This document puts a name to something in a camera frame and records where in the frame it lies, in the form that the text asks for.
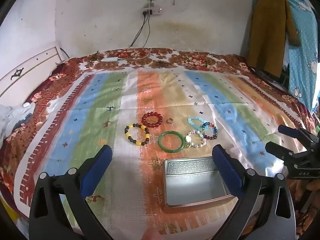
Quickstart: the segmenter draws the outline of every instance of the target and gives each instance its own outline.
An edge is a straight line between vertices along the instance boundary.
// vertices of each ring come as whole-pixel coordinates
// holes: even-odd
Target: open tin box
[[[164,189],[166,206],[175,208],[233,198],[211,156],[165,160]]]

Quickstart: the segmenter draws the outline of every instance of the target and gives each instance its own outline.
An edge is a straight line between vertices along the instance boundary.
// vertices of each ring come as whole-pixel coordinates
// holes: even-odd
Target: green stripe
[[[79,142],[73,151],[70,167],[79,167],[84,160],[94,157],[102,147],[99,145],[101,140],[105,140],[105,144],[108,144],[111,148],[113,147],[121,104],[121,93],[126,77],[126,73],[110,73],[104,82],[103,87],[99,91],[99,95],[87,115]],[[106,107],[108,106],[114,107],[112,111],[106,111]],[[112,123],[109,124],[108,127],[103,128],[103,123],[107,121],[111,121]],[[114,172],[111,162],[94,192],[94,195],[100,195],[104,197],[105,200],[98,198],[96,202],[88,203],[100,221],[104,213],[106,213],[108,217],[111,217],[112,211],[104,210],[104,206],[105,204],[107,207],[114,206],[114,195],[112,192],[113,182]],[[67,201],[64,206],[70,223],[74,225],[75,220]]]
[[[242,116],[244,120],[246,120],[247,124],[250,126],[252,131],[264,142],[267,143],[269,141],[278,142],[278,138],[274,134],[270,134],[266,127],[263,125],[261,120],[249,110],[249,108],[244,105],[244,103],[234,94],[232,94],[225,86],[222,84],[217,78],[212,75],[207,75],[206,73],[201,73],[201,75],[213,85],[216,89],[218,89],[230,103],[232,103],[237,110],[238,114]]]

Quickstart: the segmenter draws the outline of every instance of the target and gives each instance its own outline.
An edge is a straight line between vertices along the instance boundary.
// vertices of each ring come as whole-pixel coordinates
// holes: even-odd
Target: yellow and black beaded bracelet
[[[134,140],[130,133],[128,132],[128,130],[130,128],[133,128],[133,127],[138,127],[138,128],[141,128],[142,130],[144,130],[146,132],[146,135],[145,135],[145,138],[146,140],[144,142],[141,142],[141,141],[137,141],[137,140]],[[134,123],[134,124],[131,124],[131,125],[128,125],[126,128],[124,128],[124,133],[125,133],[125,136],[129,139],[130,142],[132,142],[133,144],[137,145],[137,146],[145,146],[146,144],[149,143],[150,141],[150,132],[149,132],[149,129],[148,127],[146,127],[145,125],[141,125],[141,124],[138,124],[138,123]]]

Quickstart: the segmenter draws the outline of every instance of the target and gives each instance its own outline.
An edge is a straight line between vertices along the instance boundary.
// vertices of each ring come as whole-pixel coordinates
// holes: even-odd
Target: power strip
[[[147,12],[147,15],[148,15],[148,11],[151,11],[150,12],[150,15],[159,15],[162,13],[162,8],[161,7],[145,7],[142,9],[143,12]]]

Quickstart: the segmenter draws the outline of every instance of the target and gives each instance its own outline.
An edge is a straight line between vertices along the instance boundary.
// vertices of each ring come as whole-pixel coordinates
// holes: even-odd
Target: headboard
[[[62,60],[59,46],[53,46],[11,70],[0,79],[0,104],[21,106]]]

